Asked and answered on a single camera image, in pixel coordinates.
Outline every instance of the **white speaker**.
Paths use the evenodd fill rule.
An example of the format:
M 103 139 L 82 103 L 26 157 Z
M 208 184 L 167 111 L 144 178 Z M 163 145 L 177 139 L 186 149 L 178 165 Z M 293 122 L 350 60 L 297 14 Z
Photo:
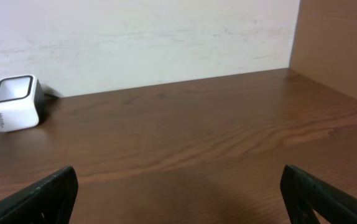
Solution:
M 38 125 L 44 109 L 44 93 L 34 75 L 0 80 L 0 132 Z

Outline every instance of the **wooden side panel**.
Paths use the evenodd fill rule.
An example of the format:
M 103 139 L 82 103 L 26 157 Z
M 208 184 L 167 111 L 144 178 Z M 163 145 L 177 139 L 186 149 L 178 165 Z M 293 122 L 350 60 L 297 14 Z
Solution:
M 303 0 L 290 68 L 357 99 L 357 1 Z

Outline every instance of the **small white box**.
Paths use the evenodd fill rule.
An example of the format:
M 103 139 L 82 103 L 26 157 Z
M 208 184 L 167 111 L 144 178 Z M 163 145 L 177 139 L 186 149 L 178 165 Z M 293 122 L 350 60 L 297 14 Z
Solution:
M 0 132 L 36 126 L 44 109 L 44 93 L 34 75 L 0 80 Z

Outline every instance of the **black object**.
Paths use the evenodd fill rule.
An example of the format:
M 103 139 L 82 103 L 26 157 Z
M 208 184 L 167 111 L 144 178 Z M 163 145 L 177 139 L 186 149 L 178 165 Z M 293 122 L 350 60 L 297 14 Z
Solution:
M 73 167 L 65 167 L 0 201 L 0 223 L 67 224 L 78 193 Z
M 357 223 L 357 199 L 296 166 L 285 166 L 280 191 L 292 224 L 319 223 L 313 209 L 330 223 Z

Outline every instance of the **table top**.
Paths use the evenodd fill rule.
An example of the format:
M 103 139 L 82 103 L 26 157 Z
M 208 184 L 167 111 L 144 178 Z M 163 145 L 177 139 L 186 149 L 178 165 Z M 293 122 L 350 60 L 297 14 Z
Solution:
M 0 199 L 72 165 L 71 223 L 288 223 L 293 164 L 357 197 L 357 101 L 288 69 L 61 98 L 0 133 Z

